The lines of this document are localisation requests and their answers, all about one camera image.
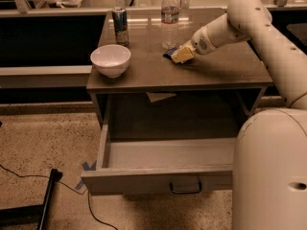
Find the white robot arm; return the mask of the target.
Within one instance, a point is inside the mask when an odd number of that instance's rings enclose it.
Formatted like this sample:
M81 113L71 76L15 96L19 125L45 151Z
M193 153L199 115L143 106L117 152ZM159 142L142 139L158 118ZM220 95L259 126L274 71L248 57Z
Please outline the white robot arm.
M172 61L247 39L286 106L253 115L239 131L232 229L307 230L307 56L272 25L261 0L230 0L226 13L197 30Z

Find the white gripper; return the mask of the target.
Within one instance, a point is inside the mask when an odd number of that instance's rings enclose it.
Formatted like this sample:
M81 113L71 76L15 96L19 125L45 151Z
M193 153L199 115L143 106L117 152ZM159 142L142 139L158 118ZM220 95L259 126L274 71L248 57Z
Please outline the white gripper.
M208 55L214 52L217 47L211 42L206 27L201 27L192 36L191 41L182 44L176 52L171 55L174 63L184 63L192 59L194 55L194 48L200 55Z

